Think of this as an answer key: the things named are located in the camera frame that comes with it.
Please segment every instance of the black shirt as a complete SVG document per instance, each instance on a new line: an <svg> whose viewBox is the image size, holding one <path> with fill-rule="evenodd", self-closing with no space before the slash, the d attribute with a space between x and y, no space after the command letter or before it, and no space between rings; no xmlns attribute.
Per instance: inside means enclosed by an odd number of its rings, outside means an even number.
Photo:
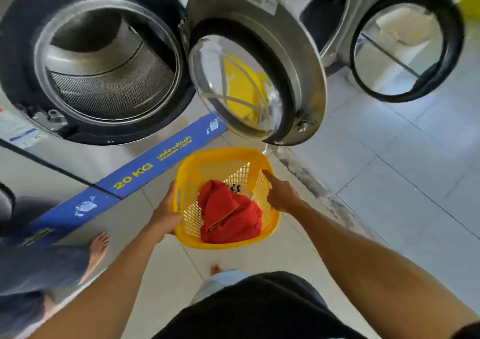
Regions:
<svg viewBox="0 0 480 339"><path fill-rule="evenodd" d="M453 339L480 339L480 325ZM262 273L183 309L153 339L345 338L364 339L344 325L315 288L287 272Z"/></svg>

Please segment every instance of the red clothing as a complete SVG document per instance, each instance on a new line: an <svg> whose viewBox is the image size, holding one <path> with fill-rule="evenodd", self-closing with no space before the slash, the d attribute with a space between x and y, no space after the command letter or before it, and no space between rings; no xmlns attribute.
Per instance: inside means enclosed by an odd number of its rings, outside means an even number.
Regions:
<svg viewBox="0 0 480 339"><path fill-rule="evenodd" d="M258 204L234 193L225 183L210 180L197 201L204 218L200 228L204 243L233 243L260 235L262 210Z"/></svg>

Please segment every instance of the foot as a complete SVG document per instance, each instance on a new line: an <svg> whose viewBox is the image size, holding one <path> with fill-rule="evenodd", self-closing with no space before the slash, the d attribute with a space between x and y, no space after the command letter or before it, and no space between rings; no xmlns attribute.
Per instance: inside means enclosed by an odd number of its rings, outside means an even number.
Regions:
<svg viewBox="0 0 480 339"><path fill-rule="evenodd" d="M57 304L53 302L50 294L45 295L45 298L43 299L43 307L44 307L44 315L42 320L47 320L53 315L54 310L57 307Z"/></svg>
<svg viewBox="0 0 480 339"><path fill-rule="evenodd" d="M213 275L216 275L220 272L223 272L223 267L220 266L220 265L211 265L210 266L210 275L213 276Z"/></svg>
<svg viewBox="0 0 480 339"><path fill-rule="evenodd" d="M80 283L83 283L87 279L105 257L109 242L110 237L105 232L100 233L92 240L92 243L90 243L90 261L88 262L87 271L85 271Z"/></svg>

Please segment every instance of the person's left arm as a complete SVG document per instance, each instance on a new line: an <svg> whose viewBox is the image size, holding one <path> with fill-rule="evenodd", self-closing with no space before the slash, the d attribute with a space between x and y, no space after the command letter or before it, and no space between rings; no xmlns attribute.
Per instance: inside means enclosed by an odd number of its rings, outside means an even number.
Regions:
<svg viewBox="0 0 480 339"><path fill-rule="evenodd" d="M120 339L153 248L183 221L172 210L176 181L146 227L117 259L30 339Z"/></svg>

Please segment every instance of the person's left hand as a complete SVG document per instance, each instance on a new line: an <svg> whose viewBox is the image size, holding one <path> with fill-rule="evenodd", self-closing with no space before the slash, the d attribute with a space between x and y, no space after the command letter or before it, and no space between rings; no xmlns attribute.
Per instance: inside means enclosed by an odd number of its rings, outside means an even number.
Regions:
<svg viewBox="0 0 480 339"><path fill-rule="evenodd" d="M182 213L173 212L173 197L175 196L176 187L177 180L173 180L165 197L153 211L152 218L145 227L158 237L158 242L163 239L165 234L170 233L183 222Z"/></svg>

